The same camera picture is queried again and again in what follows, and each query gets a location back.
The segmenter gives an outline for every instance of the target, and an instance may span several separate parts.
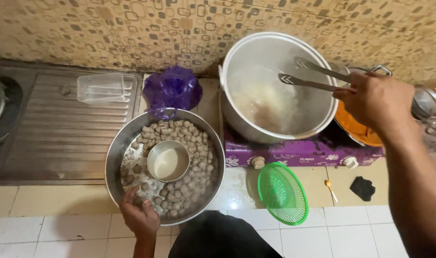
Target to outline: metal tongs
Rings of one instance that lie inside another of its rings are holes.
[[[305,59],[305,58],[296,56],[295,63],[298,67],[311,69],[311,70],[329,75],[331,77],[334,77],[336,79],[339,79],[341,81],[345,81],[345,82],[351,84],[350,76],[344,75],[341,73],[336,73],[336,72],[331,71],[329,69],[318,66],[318,65],[310,62],[309,60]],[[307,86],[307,87],[312,87],[312,88],[316,88],[316,89],[320,89],[320,90],[324,90],[324,91],[331,91],[331,92],[350,91],[350,92],[356,93],[356,90],[352,89],[352,88],[341,88],[341,87],[336,87],[333,85],[326,85],[326,84],[316,83],[316,82],[312,82],[312,81],[306,81],[306,80],[299,79],[299,78],[296,78],[292,75],[284,74],[284,73],[279,73],[278,78],[280,79],[281,82],[283,82],[284,84],[288,84],[288,85]]]

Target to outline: green plastic basket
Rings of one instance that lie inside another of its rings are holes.
[[[261,169],[258,192],[267,210],[278,221],[295,226],[309,214],[309,204],[301,183],[285,165],[272,162]]]

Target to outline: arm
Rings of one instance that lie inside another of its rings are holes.
[[[156,232],[161,225],[161,220],[150,200],[143,201],[143,211],[132,204],[135,193],[139,188],[139,186],[136,186],[125,192],[119,208],[126,225],[135,233],[137,239],[134,258],[153,258],[156,246]]]
[[[389,203],[411,257],[436,257],[436,167],[410,115],[414,87],[390,77],[351,74],[357,94],[334,96],[386,147]]]

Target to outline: purple gas stove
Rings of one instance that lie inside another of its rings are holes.
[[[361,166],[369,166],[384,155],[381,147],[363,147],[354,142],[335,121],[310,138],[276,144],[250,142],[225,124],[224,148],[226,167],[251,166],[251,160],[257,156],[288,167],[343,166],[342,161],[348,157],[355,157]]]

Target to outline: black cloth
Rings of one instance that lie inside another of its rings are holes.
[[[372,185],[372,181],[364,179],[362,176],[357,176],[355,178],[350,186],[350,190],[365,202],[370,202],[371,196],[376,192],[376,188]]]
[[[246,221],[205,211],[187,222],[168,258],[281,258]]]

